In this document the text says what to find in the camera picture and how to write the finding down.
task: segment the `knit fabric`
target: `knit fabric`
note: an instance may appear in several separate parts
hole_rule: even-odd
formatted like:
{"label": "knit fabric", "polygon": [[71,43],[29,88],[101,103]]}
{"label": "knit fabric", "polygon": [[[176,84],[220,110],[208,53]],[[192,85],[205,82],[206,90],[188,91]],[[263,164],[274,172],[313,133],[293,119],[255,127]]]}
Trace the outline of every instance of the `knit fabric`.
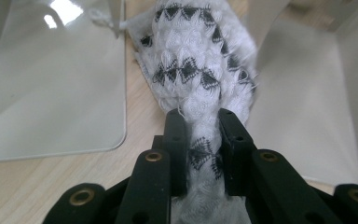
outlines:
{"label": "knit fabric", "polygon": [[172,223],[250,223],[244,199],[225,194],[217,112],[248,119],[252,38],[225,0],[160,0],[126,25],[161,109],[179,108],[190,135],[188,194],[172,200]]}

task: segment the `black diamond pattern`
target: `black diamond pattern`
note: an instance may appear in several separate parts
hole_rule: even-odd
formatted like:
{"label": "black diamond pattern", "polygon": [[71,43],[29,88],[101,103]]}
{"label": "black diamond pattern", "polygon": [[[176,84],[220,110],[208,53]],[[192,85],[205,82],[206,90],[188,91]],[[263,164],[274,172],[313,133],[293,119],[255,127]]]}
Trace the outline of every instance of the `black diamond pattern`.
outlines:
{"label": "black diamond pattern", "polygon": [[190,147],[188,151],[188,156],[190,159],[190,164],[194,169],[200,170],[200,168],[207,162],[212,159],[211,168],[214,172],[216,179],[219,179],[222,176],[222,160],[220,157],[216,156],[212,152],[211,143],[205,137],[197,139]]}
{"label": "black diamond pattern", "polygon": [[240,69],[240,63],[234,55],[230,55],[227,59],[227,69],[229,72],[237,71]]}
{"label": "black diamond pattern", "polygon": [[154,83],[158,82],[159,84],[161,84],[161,86],[164,86],[164,81],[165,81],[164,66],[162,65],[162,63],[160,63],[158,65],[157,72],[155,73],[155,75],[153,75],[153,82]]}
{"label": "black diamond pattern", "polygon": [[204,20],[204,23],[207,27],[211,27],[215,25],[214,18],[211,14],[210,9],[204,9],[201,13],[201,18]]}
{"label": "black diamond pattern", "polygon": [[220,29],[218,26],[216,26],[216,28],[214,28],[214,32],[213,32],[213,35],[212,35],[212,42],[214,43],[218,43],[220,41],[223,40],[223,37],[222,37],[222,34],[220,32]]}
{"label": "black diamond pattern", "polygon": [[179,6],[176,3],[173,3],[169,7],[165,8],[164,14],[167,20],[171,21],[176,14],[179,12]]}
{"label": "black diamond pattern", "polygon": [[241,70],[240,75],[238,76],[238,82],[240,84],[249,83],[249,74],[245,70]]}
{"label": "black diamond pattern", "polygon": [[206,69],[202,72],[201,85],[205,90],[210,90],[219,86],[219,82],[214,78],[213,72]]}
{"label": "black diamond pattern", "polygon": [[183,17],[185,17],[185,19],[187,21],[190,21],[191,18],[194,16],[194,14],[198,11],[199,9],[196,7],[184,7],[182,9],[182,15]]}
{"label": "black diamond pattern", "polygon": [[186,58],[182,68],[180,68],[182,83],[187,83],[191,78],[195,77],[198,72],[199,69],[197,68],[196,60],[194,58]]}
{"label": "black diamond pattern", "polygon": [[217,180],[223,174],[223,161],[220,156],[212,157],[212,170],[214,172],[214,178]]}
{"label": "black diamond pattern", "polygon": [[220,52],[223,54],[223,56],[228,55],[228,46],[227,46],[226,40],[223,41],[223,46],[222,46],[222,49],[220,50]]}
{"label": "black diamond pattern", "polygon": [[177,76],[177,60],[173,60],[167,68],[167,77],[171,82],[175,82]]}
{"label": "black diamond pattern", "polygon": [[141,39],[142,46],[150,48],[153,46],[153,39],[151,35],[147,35]]}
{"label": "black diamond pattern", "polygon": [[155,22],[159,21],[159,18],[161,17],[161,14],[162,14],[162,11],[164,11],[164,8],[162,8],[159,11],[156,12]]}

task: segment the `clear acrylic sheet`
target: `clear acrylic sheet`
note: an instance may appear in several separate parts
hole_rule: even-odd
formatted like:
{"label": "clear acrylic sheet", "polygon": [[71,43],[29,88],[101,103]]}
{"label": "clear acrylic sheet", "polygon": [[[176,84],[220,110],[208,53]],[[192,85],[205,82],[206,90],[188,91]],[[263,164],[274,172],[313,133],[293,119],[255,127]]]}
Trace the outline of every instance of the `clear acrylic sheet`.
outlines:
{"label": "clear acrylic sheet", "polygon": [[0,161],[124,140],[124,35],[95,26],[90,8],[108,9],[105,1],[11,2],[0,38]]}

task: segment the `white fabric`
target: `white fabric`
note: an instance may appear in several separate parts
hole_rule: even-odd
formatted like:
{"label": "white fabric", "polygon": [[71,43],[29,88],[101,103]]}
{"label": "white fabric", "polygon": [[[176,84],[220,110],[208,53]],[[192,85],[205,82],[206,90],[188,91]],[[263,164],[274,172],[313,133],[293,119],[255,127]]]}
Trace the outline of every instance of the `white fabric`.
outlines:
{"label": "white fabric", "polygon": [[248,119],[254,41],[224,0],[157,1],[126,25],[160,107],[179,108],[191,135],[188,194],[173,200],[172,223],[250,223],[244,199],[225,194],[217,112]]}

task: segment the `wooden table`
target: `wooden table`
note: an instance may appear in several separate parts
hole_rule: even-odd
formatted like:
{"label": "wooden table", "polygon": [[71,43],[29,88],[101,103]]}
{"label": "wooden table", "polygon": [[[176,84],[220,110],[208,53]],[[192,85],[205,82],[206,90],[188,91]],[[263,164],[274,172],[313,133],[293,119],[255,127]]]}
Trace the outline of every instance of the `wooden table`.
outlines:
{"label": "wooden table", "polygon": [[[127,0],[127,18],[152,2]],[[230,2],[238,14],[247,8],[241,0]],[[77,184],[114,186],[131,174],[138,155],[150,149],[153,136],[163,133],[165,115],[132,53],[127,36],[127,138],[122,146],[108,152],[0,162],[0,224],[41,223],[61,195]]]}

